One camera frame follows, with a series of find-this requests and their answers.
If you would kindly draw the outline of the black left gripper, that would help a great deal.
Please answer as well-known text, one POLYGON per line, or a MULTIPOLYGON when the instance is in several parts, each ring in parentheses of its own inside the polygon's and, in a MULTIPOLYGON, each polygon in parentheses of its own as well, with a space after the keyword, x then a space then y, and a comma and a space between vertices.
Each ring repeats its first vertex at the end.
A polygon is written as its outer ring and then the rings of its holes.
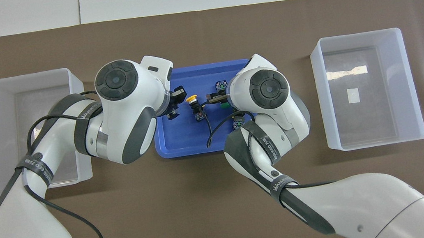
POLYGON ((182 85, 178 86, 173 90, 173 92, 170 94, 170 101, 168 105, 168 115, 176 115, 177 114, 177 104, 181 104, 185 101, 187 96, 187 92, 185 91, 184 87, 182 85))

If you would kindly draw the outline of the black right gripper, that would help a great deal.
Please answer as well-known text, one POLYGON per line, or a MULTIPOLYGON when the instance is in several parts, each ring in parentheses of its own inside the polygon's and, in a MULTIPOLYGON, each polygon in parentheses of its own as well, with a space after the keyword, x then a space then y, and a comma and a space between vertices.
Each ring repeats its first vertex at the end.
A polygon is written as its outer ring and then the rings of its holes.
POLYGON ((228 96, 226 93, 213 93, 207 94, 208 104, 226 103, 228 102, 228 96))

